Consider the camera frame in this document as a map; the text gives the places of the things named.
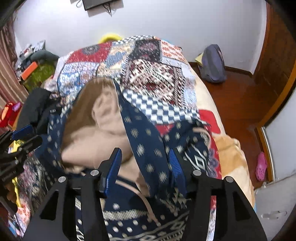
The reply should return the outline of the person's left hand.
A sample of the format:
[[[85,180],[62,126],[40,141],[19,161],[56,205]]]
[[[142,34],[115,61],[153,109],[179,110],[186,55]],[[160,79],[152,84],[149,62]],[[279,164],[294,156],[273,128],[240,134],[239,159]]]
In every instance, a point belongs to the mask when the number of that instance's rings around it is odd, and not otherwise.
[[[15,192],[15,185],[11,181],[5,186],[6,190],[8,191],[6,197],[9,201],[16,203],[17,197],[16,197],[16,192]]]

